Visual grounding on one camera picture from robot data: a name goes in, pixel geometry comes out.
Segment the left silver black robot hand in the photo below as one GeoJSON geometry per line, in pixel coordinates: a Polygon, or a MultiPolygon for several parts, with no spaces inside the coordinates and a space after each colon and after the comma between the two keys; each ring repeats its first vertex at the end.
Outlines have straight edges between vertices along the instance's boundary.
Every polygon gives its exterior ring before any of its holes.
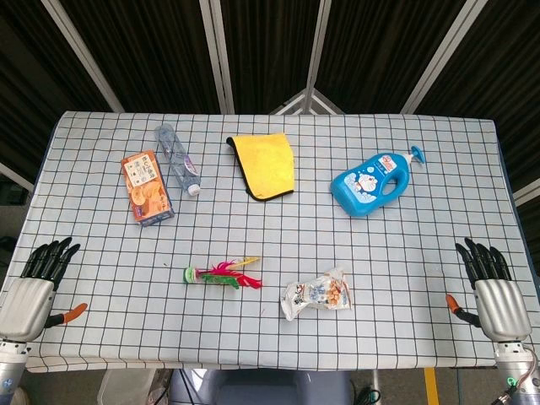
{"type": "Polygon", "coordinates": [[[12,343],[29,343],[43,330],[67,324],[88,308],[86,303],[65,313],[53,315],[52,304],[68,264],[80,249],[70,237],[34,250],[20,276],[8,289],[1,308],[1,339],[12,343]]]}

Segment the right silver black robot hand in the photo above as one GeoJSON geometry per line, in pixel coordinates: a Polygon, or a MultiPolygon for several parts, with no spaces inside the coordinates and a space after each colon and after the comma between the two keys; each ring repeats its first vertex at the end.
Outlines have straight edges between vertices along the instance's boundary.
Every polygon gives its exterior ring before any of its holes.
{"type": "Polygon", "coordinates": [[[456,243],[455,248],[465,265],[478,312],[464,310],[447,294],[450,312],[480,328],[495,343],[524,341],[532,333],[532,325],[522,292],[502,253],[470,238],[465,238],[463,244],[456,243]]]}

